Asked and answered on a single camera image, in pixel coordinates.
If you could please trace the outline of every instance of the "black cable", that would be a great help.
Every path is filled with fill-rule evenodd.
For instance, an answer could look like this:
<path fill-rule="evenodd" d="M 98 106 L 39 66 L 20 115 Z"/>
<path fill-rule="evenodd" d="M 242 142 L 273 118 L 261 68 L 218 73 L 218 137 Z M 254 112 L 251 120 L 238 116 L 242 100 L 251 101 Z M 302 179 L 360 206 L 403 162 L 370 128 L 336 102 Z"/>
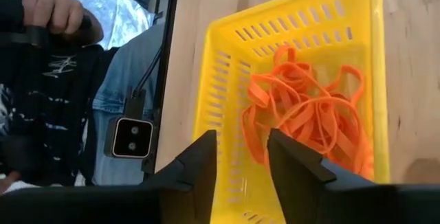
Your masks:
<path fill-rule="evenodd" d="M 151 62 L 150 66 L 145 71 L 145 74 L 142 76 L 139 83 L 137 84 L 135 90 L 133 91 L 132 98 L 140 97 L 140 92 L 142 90 L 142 87 L 144 87 L 145 82 L 149 79 L 151 73 L 153 73 L 153 70 L 156 67 L 156 64 L 159 62 L 161 55 L 162 55 L 162 46 L 159 47 L 156 55 L 154 56 L 153 62 Z"/>

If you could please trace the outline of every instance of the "black shirt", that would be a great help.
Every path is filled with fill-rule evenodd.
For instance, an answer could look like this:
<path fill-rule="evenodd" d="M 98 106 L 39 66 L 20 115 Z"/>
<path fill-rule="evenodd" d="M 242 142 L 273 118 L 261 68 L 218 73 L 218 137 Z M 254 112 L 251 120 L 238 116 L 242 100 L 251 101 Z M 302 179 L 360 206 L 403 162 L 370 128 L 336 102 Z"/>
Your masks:
<path fill-rule="evenodd" d="M 0 53 L 2 97 L 9 100 L 3 133 L 30 136 L 44 147 L 46 184 L 73 185 L 81 167 L 81 136 L 91 117 L 91 101 L 114 52 L 104 53 L 98 45 L 50 52 L 12 45 Z M 95 143 L 87 140 L 87 146 Z M 89 177 L 92 160 L 85 165 L 89 172 L 83 173 Z"/>

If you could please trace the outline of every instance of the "wooden surface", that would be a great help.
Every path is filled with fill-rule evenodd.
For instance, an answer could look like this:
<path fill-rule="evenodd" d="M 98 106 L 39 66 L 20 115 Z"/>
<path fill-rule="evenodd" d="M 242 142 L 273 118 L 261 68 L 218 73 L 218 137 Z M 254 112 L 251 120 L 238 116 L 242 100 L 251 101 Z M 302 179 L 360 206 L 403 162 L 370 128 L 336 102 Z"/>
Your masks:
<path fill-rule="evenodd" d="M 191 143 L 208 24 L 269 0 L 178 0 L 157 169 Z M 440 183 L 440 2 L 384 0 L 391 180 Z"/>

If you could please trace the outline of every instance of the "camera lens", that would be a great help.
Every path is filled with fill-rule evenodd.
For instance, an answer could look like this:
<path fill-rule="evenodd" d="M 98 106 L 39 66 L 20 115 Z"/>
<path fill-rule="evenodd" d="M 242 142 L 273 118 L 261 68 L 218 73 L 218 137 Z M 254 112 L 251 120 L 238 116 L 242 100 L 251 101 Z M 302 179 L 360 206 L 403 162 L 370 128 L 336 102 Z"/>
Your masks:
<path fill-rule="evenodd" d="M 129 144 L 129 150 L 135 150 L 136 149 L 136 143 L 134 143 L 134 142 L 130 142 L 130 144 Z"/>
<path fill-rule="evenodd" d="M 137 135 L 139 133 L 139 128 L 137 126 L 131 127 L 131 133 Z"/>

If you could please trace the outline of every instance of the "person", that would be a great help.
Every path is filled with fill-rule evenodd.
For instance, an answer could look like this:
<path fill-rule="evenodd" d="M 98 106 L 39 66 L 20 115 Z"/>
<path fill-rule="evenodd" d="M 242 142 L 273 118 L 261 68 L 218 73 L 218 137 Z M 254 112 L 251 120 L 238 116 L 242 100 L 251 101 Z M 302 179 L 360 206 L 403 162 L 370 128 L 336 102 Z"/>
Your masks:
<path fill-rule="evenodd" d="M 103 37 L 102 27 L 97 18 L 90 13 L 90 11 L 83 8 L 82 4 L 77 0 L 22 0 L 22 4 L 25 11 L 23 21 L 25 25 L 46 27 L 52 34 L 62 36 L 66 41 L 78 45 L 82 48 L 80 50 L 88 49 L 90 51 L 90 46 L 83 46 L 93 45 L 99 42 Z M 88 30 L 79 30 L 78 28 L 80 27 L 84 15 L 91 17 L 92 26 Z M 89 137 L 91 128 L 96 134 L 96 159 L 92 170 L 92 181 L 95 185 L 130 185 L 140 183 L 143 180 L 143 172 L 140 170 L 142 161 L 140 159 L 115 159 L 106 157 L 104 156 L 103 150 L 110 120 L 122 115 L 127 88 L 135 87 L 146 69 L 152 63 L 156 52 L 162 46 L 163 33 L 164 24 L 154 25 L 121 48 L 111 49 L 106 52 L 101 49 L 92 49 L 92 54 L 88 55 L 111 57 L 109 65 L 107 65 L 108 68 L 105 68 L 106 71 L 102 83 L 94 99 L 91 101 L 93 113 L 89 117 L 93 119 L 93 122 L 89 122 L 90 118 L 85 114 L 82 117 L 85 123 L 81 126 L 82 144 L 79 146 L 79 153 L 83 152 L 84 147 L 90 142 L 87 138 Z M 26 100 L 22 95 L 15 93 L 12 87 L 9 87 L 12 77 L 24 78 L 24 76 L 21 75 L 13 76 L 13 72 L 17 72 L 18 68 L 26 67 L 23 62 L 32 63 L 31 60 L 22 60 L 23 54 L 19 52 L 20 49 L 11 47 L 8 48 L 8 53 L 6 53 L 8 58 L 4 59 L 4 55 L 0 58 L 0 69 L 4 69 L 0 70 L 0 137 L 5 137 L 11 133 L 13 128 L 11 123 L 18 122 L 17 119 L 21 119 L 21 121 L 25 120 L 25 115 L 19 113 L 17 108 L 15 108 L 15 106 L 18 105 L 17 103 L 22 104 L 23 109 L 26 109 L 28 105 L 32 105 L 30 100 Z M 69 79 L 71 80 L 73 78 L 72 74 L 78 71 L 76 66 L 77 63 L 80 64 L 79 55 L 81 53 L 82 52 L 69 52 L 69 55 L 50 55 L 48 59 L 43 59 L 46 60 L 45 63 L 47 63 L 47 67 L 44 67 L 44 69 L 51 70 L 39 73 L 42 74 L 43 80 L 49 82 L 51 88 L 46 89 L 44 94 L 40 93 L 40 96 L 44 95 L 45 98 L 47 98 L 45 101 L 53 105 L 51 108 L 55 108 L 56 104 L 56 108 L 59 109 L 61 107 L 58 105 L 67 105 L 69 102 L 62 100 L 61 97 L 56 98 L 54 96 L 47 96 L 47 94 L 53 93 L 56 95 L 58 93 L 57 91 L 65 93 L 66 83 L 62 83 L 62 81 L 63 79 L 66 81 L 67 77 L 70 77 Z M 11 64 L 14 65 L 13 68 L 6 69 Z M 157 67 L 153 70 L 153 73 L 143 87 L 146 90 L 143 119 L 146 119 L 152 112 L 156 79 Z M 46 129 L 56 130 L 56 132 L 67 130 L 67 128 L 63 128 L 63 126 L 58 123 L 48 123 L 47 120 L 50 120 L 48 117 L 46 117 L 45 120 Z M 57 119 L 54 122 L 61 122 L 60 120 L 62 121 L 63 119 Z M 47 145 L 43 139 L 43 143 L 47 149 L 51 148 L 51 145 L 55 147 L 57 142 L 59 141 L 55 139 L 55 142 Z M 62 156 L 54 157 L 53 160 L 55 162 L 63 161 L 64 158 Z M 75 185 L 85 184 L 85 179 L 80 170 L 70 171 L 70 174 L 70 176 L 76 179 Z M 11 172 L 5 179 L 0 179 L 0 194 L 20 178 L 21 176 L 18 172 Z"/>

